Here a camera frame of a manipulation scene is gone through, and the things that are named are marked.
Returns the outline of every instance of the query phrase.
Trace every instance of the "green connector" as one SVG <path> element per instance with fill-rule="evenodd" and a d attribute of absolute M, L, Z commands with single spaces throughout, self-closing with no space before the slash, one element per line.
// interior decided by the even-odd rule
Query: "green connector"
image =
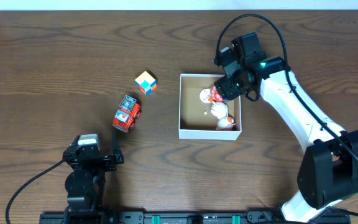
<path fill-rule="evenodd" d="M 241 217 L 239 215 L 233 215 L 232 220 L 232 224 L 241 224 Z"/>
<path fill-rule="evenodd" d="M 152 224 L 160 224 L 160 216 L 152 215 Z"/>

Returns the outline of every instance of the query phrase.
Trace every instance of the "cube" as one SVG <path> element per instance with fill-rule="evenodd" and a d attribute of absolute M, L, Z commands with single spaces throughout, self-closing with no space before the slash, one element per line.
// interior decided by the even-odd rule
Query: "cube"
<path fill-rule="evenodd" d="M 157 81 L 148 72 L 144 72 L 135 79 L 136 85 L 146 96 L 157 87 Z"/>

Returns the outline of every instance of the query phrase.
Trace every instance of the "toy car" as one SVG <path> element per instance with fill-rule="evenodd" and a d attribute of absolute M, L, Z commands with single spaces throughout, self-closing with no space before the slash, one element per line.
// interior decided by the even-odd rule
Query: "toy car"
<path fill-rule="evenodd" d="M 140 104 L 136 103 L 137 100 L 130 96 L 125 96 L 119 105 L 114 116 L 112 125 L 120 131 L 127 133 L 129 130 L 135 127 L 135 119 L 140 118 L 142 110 Z"/>

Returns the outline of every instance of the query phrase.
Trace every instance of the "toy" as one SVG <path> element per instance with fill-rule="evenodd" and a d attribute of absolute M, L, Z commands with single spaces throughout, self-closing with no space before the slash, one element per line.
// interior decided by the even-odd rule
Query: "toy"
<path fill-rule="evenodd" d="M 127 133 L 129 130 L 135 127 L 135 119 L 140 118 L 142 110 L 140 104 L 136 103 L 137 100 L 130 96 L 125 96 L 119 105 L 114 116 L 112 125 L 120 131 Z"/>
<path fill-rule="evenodd" d="M 157 87 L 157 81 L 148 72 L 144 72 L 135 79 L 139 89 L 146 96 L 150 94 Z"/>

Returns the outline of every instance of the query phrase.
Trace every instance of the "cardboard box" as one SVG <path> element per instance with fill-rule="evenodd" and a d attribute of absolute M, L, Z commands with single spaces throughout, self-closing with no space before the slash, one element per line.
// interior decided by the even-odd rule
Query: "cardboard box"
<path fill-rule="evenodd" d="M 211 88 L 213 83 L 224 75 L 181 74 L 179 97 L 179 138 L 180 139 L 218 139 L 236 140 L 241 129 L 241 99 L 229 101 L 229 115 L 236 125 L 233 131 L 217 131 L 218 119 L 209 111 L 204 114 L 205 103 L 200 100 L 200 92 Z"/>

